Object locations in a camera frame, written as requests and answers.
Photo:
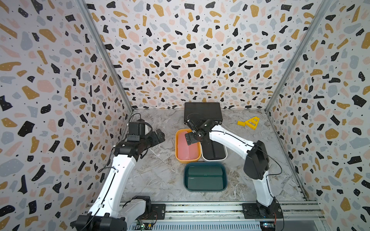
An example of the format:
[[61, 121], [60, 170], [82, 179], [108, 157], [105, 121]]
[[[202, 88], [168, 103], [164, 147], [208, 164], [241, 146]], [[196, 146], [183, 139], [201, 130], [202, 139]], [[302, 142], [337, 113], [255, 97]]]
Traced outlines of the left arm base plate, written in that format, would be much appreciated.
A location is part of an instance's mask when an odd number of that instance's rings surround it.
[[151, 204], [150, 209], [145, 208], [145, 212], [136, 217], [140, 220], [164, 220], [166, 204]]

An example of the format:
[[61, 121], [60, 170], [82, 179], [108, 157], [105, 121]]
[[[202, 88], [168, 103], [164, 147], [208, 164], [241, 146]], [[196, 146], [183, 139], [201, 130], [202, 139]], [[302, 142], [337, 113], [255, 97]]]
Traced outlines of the pink pencil case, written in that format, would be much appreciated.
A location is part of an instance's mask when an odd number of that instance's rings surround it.
[[198, 144], [187, 145], [185, 134], [186, 131], [182, 131], [178, 136], [178, 158], [180, 160], [194, 160], [199, 156]]

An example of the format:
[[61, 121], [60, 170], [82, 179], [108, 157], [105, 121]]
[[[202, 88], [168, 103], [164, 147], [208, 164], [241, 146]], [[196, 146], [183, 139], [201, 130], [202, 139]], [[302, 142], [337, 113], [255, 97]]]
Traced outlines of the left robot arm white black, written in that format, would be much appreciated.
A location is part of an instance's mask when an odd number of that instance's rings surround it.
[[119, 142], [113, 153], [112, 165], [104, 186], [86, 215], [78, 216], [75, 228], [78, 231], [126, 231], [134, 221], [150, 214], [151, 200], [148, 196], [135, 196], [120, 205], [129, 176], [138, 160], [146, 151], [165, 141], [160, 130], [148, 132], [143, 137], [128, 137]]

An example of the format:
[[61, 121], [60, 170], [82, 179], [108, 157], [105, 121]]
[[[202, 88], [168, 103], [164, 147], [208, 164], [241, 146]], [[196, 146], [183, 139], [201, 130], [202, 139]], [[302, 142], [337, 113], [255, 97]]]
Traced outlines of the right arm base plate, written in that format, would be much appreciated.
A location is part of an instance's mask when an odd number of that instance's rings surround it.
[[283, 218], [281, 206], [275, 201], [273, 201], [273, 203], [268, 207], [265, 207], [259, 203], [243, 203], [241, 206], [245, 219]]

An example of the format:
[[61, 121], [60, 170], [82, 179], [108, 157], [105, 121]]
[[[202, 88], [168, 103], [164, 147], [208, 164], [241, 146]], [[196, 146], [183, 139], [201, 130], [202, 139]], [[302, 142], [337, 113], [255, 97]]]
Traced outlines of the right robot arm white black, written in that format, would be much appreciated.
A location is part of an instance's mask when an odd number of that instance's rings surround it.
[[270, 156], [262, 141], [244, 139], [210, 119], [185, 134], [185, 138], [187, 145], [209, 138], [237, 153], [244, 160], [244, 173], [253, 181], [257, 193], [258, 214], [263, 218], [278, 217], [281, 207], [270, 187], [269, 177], [272, 176], [269, 173]]

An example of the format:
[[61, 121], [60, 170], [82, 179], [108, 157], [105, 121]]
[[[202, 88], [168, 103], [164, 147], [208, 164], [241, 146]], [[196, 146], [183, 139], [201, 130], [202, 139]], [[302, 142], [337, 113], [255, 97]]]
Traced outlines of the dark grey pencil case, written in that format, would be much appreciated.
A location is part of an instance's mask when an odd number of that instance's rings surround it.
[[203, 140], [201, 142], [202, 157], [207, 161], [214, 160], [214, 148], [211, 140]]
[[222, 144], [212, 141], [212, 145], [214, 152], [214, 160], [223, 160], [227, 157], [227, 151]]

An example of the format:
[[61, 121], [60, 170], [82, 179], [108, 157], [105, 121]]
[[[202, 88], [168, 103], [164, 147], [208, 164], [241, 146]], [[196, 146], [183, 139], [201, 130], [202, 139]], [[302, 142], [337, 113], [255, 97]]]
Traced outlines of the green pencil case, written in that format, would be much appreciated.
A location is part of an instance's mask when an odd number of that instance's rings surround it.
[[219, 166], [190, 166], [189, 177], [222, 177], [223, 169]]
[[220, 191], [224, 189], [222, 177], [188, 177], [187, 188], [192, 191]]

